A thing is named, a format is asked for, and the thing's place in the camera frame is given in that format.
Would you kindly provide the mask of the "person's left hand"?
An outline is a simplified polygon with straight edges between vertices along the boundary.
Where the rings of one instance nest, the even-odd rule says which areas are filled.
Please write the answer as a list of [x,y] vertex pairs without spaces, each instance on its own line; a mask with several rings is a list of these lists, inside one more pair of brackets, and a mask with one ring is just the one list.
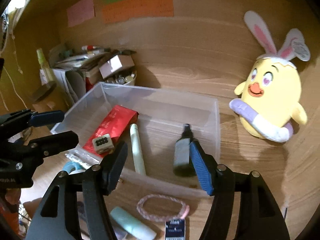
[[21,197],[21,189],[7,189],[5,199],[11,205],[17,205],[20,201],[20,197]]

